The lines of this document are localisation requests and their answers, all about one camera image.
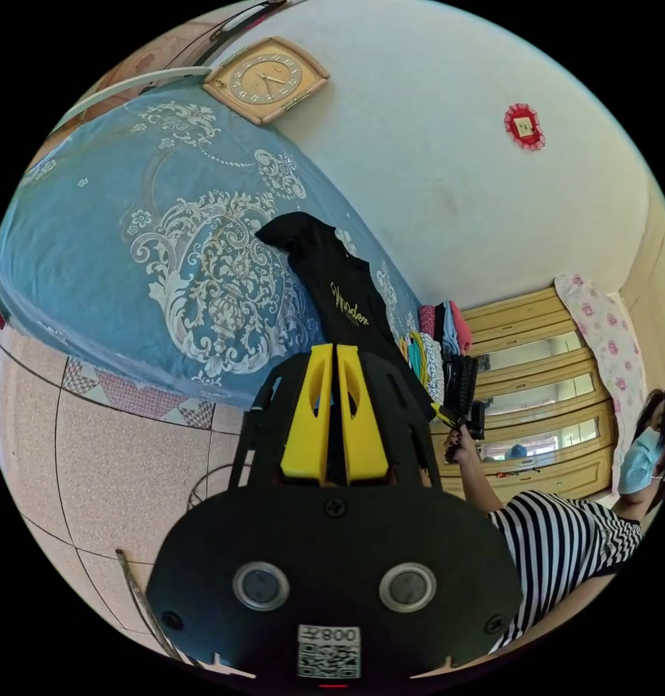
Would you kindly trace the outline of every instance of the qr code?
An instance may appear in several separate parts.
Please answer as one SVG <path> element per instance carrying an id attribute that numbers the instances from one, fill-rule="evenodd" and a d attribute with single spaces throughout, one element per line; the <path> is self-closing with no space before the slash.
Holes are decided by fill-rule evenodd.
<path id="1" fill-rule="evenodd" d="M 359 645 L 299 643 L 298 674 L 316 679 L 358 679 Z"/>

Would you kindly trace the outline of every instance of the clock face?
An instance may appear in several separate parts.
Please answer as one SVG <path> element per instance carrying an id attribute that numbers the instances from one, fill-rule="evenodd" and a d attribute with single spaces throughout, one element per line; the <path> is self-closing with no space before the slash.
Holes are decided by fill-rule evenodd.
<path id="1" fill-rule="evenodd" d="M 273 104 L 293 94 L 301 84 L 301 66 L 283 53 L 248 58 L 231 73 L 233 96 L 246 104 Z"/>

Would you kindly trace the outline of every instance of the pink floral curtain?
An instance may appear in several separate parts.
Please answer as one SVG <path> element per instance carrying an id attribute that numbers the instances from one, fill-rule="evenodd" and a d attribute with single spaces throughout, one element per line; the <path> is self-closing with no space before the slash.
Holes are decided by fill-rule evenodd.
<path id="1" fill-rule="evenodd" d="M 555 290 L 592 350 L 600 379 L 613 400 L 619 438 L 613 454 L 612 492 L 617 494 L 620 464 L 632 444 L 646 400 L 639 347 L 620 306 L 580 275 L 555 278 Z"/>

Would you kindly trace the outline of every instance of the pink cloth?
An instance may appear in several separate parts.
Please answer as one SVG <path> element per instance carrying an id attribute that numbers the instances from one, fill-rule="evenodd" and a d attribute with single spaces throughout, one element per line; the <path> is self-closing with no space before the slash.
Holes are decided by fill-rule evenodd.
<path id="1" fill-rule="evenodd" d="M 434 335 L 436 328 L 436 307 L 423 304 L 419 307 L 419 331 L 430 336 Z"/>
<path id="2" fill-rule="evenodd" d="M 453 300 L 449 301 L 450 313 L 453 315 L 453 325 L 458 332 L 458 345 L 460 346 L 460 354 L 465 355 L 470 350 L 472 345 L 472 332 L 468 323 L 463 319 L 460 310 L 455 306 Z"/>
<path id="3" fill-rule="evenodd" d="M 639 347 L 624 312 L 592 283 L 578 274 L 560 275 L 555 290 L 593 351 L 600 379 L 613 399 L 619 438 L 613 453 L 612 492 L 617 495 L 620 465 L 647 397 Z"/>

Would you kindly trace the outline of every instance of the black t-shirt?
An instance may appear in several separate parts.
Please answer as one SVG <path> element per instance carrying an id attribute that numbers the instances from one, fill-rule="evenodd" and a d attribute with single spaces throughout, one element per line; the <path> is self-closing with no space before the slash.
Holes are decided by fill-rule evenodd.
<path id="1" fill-rule="evenodd" d="M 289 253 L 289 266 L 315 303 L 325 340 L 358 346 L 396 365 L 431 420 L 435 415 L 431 397 L 395 344 L 368 263 L 347 253 L 334 227 L 306 212 L 290 212 L 264 225 L 257 237 Z"/>

